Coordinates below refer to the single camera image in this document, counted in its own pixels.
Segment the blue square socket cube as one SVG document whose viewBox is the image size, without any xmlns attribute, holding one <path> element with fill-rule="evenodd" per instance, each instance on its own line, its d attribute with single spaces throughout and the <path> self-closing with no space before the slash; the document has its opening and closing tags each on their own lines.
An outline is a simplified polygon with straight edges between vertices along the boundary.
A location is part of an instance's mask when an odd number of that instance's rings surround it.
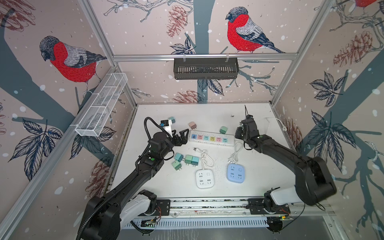
<svg viewBox="0 0 384 240">
<path fill-rule="evenodd" d="M 245 180 L 245 168 L 238 164 L 229 164 L 227 168 L 227 179 L 233 183 L 243 183 Z"/>
</svg>

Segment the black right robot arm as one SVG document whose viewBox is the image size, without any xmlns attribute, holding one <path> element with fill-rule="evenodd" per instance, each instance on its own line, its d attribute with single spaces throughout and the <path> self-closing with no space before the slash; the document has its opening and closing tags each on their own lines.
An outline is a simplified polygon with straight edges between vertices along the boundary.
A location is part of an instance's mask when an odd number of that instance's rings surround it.
<svg viewBox="0 0 384 240">
<path fill-rule="evenodd" d="M 235 138 L 242 140 L 251 150 L 267 155 L 295 174 L 295 185 L 276 188 L 264 194 L 264 208 L 273 212 L 278 206 L 303 202 L 313 206 L 335 195 L 337 188 L 327 163 L 320 157 L 308 157 L 277 143 L 268 135 L 259 133 L 252 115 L 240 122 Z"/>
</svg>

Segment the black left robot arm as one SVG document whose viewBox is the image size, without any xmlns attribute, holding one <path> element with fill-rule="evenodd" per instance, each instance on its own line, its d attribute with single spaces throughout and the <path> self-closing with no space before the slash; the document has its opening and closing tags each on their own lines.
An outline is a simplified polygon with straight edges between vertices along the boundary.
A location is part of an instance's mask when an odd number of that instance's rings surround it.
<svg viewBox="0 0 384 240">
<path fill-rule="evenodd" d="M 135 169 L 117 187 L 102 197 L 92 197 L 86 206 L 78 240 L 115 240 L 124 225 L 141 214 L 156 210 L 154 193 L 141 190 L 167 161 L 173 147 L 188 142 L 189 130 L 169 135 L 162 130 L 150 137 L 148 145 L 135 162 Z"/>
</svg>

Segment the white multicolour power strip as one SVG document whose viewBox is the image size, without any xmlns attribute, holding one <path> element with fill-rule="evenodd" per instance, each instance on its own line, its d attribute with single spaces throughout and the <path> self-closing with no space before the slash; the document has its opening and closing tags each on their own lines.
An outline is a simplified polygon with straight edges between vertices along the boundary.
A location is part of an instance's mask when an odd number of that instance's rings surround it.
<svg viewBox="0 0 384 240">
<path fill-rule="evenodd" d="M 235 145 L 234 135 L 218 134 L 195 130 L 190 131 L 188 141 L 225 147 L 233 147 Z"/>
</svg>

